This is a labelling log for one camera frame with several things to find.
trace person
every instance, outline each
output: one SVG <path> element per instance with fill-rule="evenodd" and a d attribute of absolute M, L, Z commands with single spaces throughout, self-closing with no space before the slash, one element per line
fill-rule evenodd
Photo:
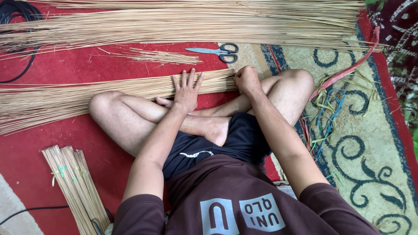
<path fill-rule="evenodd" d="M 194 73 L 187 79 L 183 71 L 181 85 L 173 76 L 174 101 L 116 91 L 90 100 L 93 119 L 136 156 L 113 235 L 379 234 L 328 183 L 293 129 L 313 90 L 309 72 L 259 81 L 246 66 L 234 78 L 243 94 L 207 110 L 194 110 L 204 77 L 193 87 Z M 266 176 L 271 152 L 298 199 Z"/>

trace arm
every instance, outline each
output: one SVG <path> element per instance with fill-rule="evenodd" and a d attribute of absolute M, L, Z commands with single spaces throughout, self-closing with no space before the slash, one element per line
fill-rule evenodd
<path fill-rule="evenodd" d="M 264 94 L 257 70 L 246 66 L 235 76 L 237 86 L 248 96 L 267 143 L 289 179 L 295 195 L 299 197 L 312 184 L 328 184 L 299 135 Z"/>
<path fill-rule="evenodd" d="M 187 82 L 186 71 L 183 71 L 180 87 L 173 75 L 173 83 L 176 87 L 173 108 L 167 112 L 145 140 L 132 164 L 122 201 L 140 194 L 151 194 L 163 198 L 163 165 L 187 113 L 197 107 L 197 93 L 202 83 L 203 73 L 195 88 L 193 88 L 193 78 L 194 69 L 190 72 L 189 82 Z"/>

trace black scissor handle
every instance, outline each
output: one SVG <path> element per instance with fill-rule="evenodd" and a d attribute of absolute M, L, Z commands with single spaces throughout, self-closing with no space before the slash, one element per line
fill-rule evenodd
<path fill-rule="evenodd" d="M 236 50 L 235 51 L 232 51 L 232 50 L 225 49 L 225 46 L 226 45 L 232 45 L 232 46 L 234 46 L 236 48 Z M 221 49 L 223 51 L 227 51 L 229 53 L 237 53 L 240 50 L 235 43 L 231 43 L 231 42 L 223 44 L 221 47 L 219 47 L 219 49 Z"/>
<path fill-rule="evenodd" d="M 232 56 L 232 57 L 235 57 L 235 60 L 234 61 L 226 61 L 224 59 L 224 56 Z M 219 55 L 219 59 L 221 59 L 225 63 L 231 64 L 231 63 L 235 63 L 238 60 L 238 56 L 235 55 L 235 54 L 231 54 L 231 53 L 228 53 L 228 54 L 220 54 Z"/>

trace left hand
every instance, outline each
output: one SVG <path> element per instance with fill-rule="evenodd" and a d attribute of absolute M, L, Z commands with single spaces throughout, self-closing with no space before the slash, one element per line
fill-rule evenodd
<path fill-rule="evenodd" d="M 173 83 L 176 87 L 176 94 L 174 95 L 173 107 L 178 106 L 186 113 L 193 111 L 197 107 L 197 94 L 199 92 L 200 85 L 202 84 L 203 75 L 202 72 L 199 79 L 196 82 L 196 86 L 193 88 L 195 69 L 191 69 L 189 80 L 186 78 L 186 71 L 183 70 L 181 75 L 181 86 L 178 84 L 177 78 L 173 75 Z"/>

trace forearm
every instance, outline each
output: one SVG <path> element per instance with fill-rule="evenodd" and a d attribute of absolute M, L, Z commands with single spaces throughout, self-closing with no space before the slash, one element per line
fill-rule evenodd
<path fill-rule="evenodd" d="M 296 196 L 309 185 L 328 183 L 299 135 L 262 91 L 249 95 L 263 134 Z"/>
<path fill-rule="evenodd" d="M 123 201 L 139 194 L 163 197 L 163 165 L 187 112 L 176 104 L 145 140 L 132 164 Z"/>

